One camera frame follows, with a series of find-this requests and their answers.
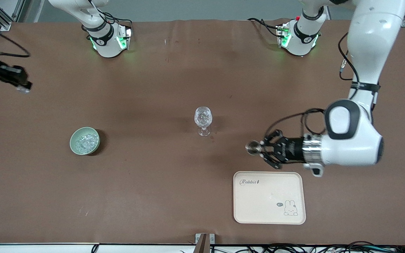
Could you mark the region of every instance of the green bowl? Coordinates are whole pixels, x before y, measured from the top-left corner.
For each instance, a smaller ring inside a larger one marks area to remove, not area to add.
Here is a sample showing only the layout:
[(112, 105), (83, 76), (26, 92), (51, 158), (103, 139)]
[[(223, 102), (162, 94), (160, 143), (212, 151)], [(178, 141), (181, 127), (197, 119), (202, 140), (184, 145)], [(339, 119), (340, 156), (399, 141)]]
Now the green bowl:
[[(81, 153), (77, 149), (77, 141), (80, 138), (82, 138), (83, 136), (86, 136), (86, 135), (89, 135), (89, 134), (96, 134), (96, 136), (97, 136), (96, 146), (90, 152)], [(88, 126), (86, 126), (85, 128), (80, 128), (80, 129), (76, 130), (76, 132), (74, 132), (74, 134), (71, 136), (70, 148), (71, 148), (71, 151), (73, 151), (75, 154), (87, 155), (87, 154), (91, 154), (91, 153), (95, 152), (98, 149), (100, 142), (101, 142), (101, 139), (99, 138), (98, 132), (95, 129), (89, 128)]]

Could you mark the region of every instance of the brown table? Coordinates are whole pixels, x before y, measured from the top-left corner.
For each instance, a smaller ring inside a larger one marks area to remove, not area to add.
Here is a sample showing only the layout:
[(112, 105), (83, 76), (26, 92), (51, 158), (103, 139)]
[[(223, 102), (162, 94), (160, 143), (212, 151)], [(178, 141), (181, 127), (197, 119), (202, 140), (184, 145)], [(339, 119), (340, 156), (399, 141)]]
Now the brown table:
[[(233, 219), (233, 175), (273, 171), (245, 144), (280, 117), (346, 96), (336, 45), (348, 26), (327, 21), (301, 58), (249, 21), (136, 23), (131, 50), (105, 59), (80, 24), (13, 24), (7, 34), (32, 57), (1, 59), (34, 86), (25, 96), (0, 83), (0, 242), (186, 243), (212, 232), (224, 244), (405, 244), (405, 28), (374, 114), (381, 163), (329, 166), (322, 178), (284, 166), (303, 178), (306, 222)], [(0, 40), (0, 50), (16, 47)], [(214, 114), (210, 137), (196, 133), (198, 106)], [(83, 126), (102, 135), (94, 156), (69, 149)], [(298, 136), (299, 122), (279, 128)]]

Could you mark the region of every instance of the bowl of ice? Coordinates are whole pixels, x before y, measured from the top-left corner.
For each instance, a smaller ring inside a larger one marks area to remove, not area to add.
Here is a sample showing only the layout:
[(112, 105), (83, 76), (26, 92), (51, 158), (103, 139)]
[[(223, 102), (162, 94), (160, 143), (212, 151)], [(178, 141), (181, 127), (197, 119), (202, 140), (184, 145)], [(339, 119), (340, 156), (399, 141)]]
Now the bowl of ice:
[(86, 155), (95, 152), (99, 146), (98, 132), (89, 127), (80, 128), (74, 132), (70, 139), (71, 150), (78, 155)]

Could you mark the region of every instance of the wine glass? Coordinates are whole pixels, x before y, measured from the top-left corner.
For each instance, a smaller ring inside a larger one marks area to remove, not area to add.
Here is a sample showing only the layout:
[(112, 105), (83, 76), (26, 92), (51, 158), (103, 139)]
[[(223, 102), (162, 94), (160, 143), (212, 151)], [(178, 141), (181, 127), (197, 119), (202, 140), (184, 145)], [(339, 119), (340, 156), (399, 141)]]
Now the wine glass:
[(208, 136), (210, 134), (210, 124), (212, 124), (212, 112), (209, 108), (201, 106), (196, 109), (195, 123), (200, 127), (198, 134), (201, 136)]

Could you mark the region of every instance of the glass base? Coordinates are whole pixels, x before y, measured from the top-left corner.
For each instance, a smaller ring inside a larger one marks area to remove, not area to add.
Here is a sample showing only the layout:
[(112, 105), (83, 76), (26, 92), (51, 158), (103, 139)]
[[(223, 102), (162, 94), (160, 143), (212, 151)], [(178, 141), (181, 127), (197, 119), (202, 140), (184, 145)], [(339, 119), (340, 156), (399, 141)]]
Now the glass base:
[(198, 134), (201, 136), (208, 136), (210, 134), (210, 130), (211, 130), (210, 126), (208, 126), (206, 129), (199, 128)]

